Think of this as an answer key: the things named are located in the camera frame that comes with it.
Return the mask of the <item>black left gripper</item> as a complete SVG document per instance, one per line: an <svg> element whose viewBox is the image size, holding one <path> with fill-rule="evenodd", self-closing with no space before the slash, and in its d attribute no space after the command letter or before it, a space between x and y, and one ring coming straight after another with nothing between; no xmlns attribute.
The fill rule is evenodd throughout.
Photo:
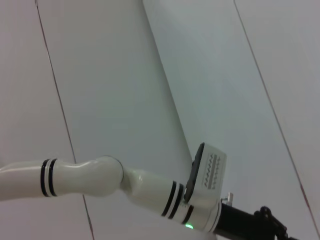
<svg viewBox="0 0 320 240"><path fill-rule="evenodd" d="M229 240L292 240L287 228L263 206L249 214L222 204L215 234Z"/></svg>

